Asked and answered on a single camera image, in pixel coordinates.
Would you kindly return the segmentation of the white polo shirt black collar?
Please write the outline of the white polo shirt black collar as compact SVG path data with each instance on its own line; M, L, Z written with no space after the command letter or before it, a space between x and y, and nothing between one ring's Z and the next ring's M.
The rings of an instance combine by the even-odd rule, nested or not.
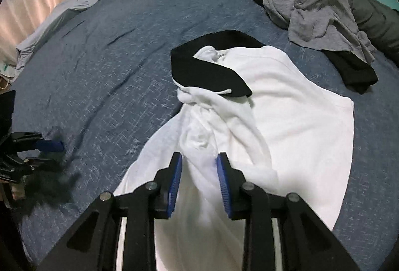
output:
M182 107L144 145L116 195L183 156L175 211L155 222L159 270L239 270L244 223L224 211L216 158L262 189L302 196L328 228L337 222L352 166L354 103L307 79L288 55L238 31L170 53Z

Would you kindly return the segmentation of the grey crumpled shirt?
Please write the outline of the grey crumpled shirt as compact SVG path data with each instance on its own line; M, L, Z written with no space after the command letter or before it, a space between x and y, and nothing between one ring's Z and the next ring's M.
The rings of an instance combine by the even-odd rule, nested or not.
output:
M289 39L303 47L351 52L361 61L374 61L374 46L356 24L348 0L262 0L269 18L288 30Z

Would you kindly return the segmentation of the black garment under grey shirt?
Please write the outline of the black garment under grey shirt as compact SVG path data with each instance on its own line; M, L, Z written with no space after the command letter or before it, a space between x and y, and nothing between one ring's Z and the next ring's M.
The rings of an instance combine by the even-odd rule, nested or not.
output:
M253 0L264 6L263 0ZM337 69L344 85L359 94L364 94L370 86L378 82L377 75L370 66L349 51L321 50Z

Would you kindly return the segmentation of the light grey blanket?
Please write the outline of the light grey blanket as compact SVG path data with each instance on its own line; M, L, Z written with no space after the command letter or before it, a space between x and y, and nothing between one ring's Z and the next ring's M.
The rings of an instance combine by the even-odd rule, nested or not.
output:
M15 68L15 78L24 70L33 55L73 17L94 6L100 0L64 0L58 4L49 16L27 39L16 46L18 60Z

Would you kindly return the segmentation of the floor clutter bags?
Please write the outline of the floor clutter bags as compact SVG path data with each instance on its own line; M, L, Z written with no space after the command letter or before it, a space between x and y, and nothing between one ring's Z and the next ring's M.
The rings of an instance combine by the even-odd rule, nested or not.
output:
M4 62L0 64L0 92L4 93L11 87L15 78L15 67Z

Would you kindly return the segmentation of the blue patterned bed sheet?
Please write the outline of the blue patterned bed sheet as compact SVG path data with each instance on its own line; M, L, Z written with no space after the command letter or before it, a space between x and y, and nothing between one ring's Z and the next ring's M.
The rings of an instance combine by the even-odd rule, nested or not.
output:
M309 80L354 101L353 164L334 233L361 269L382 265L398 238L398 68L377 52L377 83L353 92L322 52L291 43L253 0L101 0L32 57L12 86L13 129L66 147L58 170L26 187L20 234L34 265L178 112L170 51L228 29L283 50Z

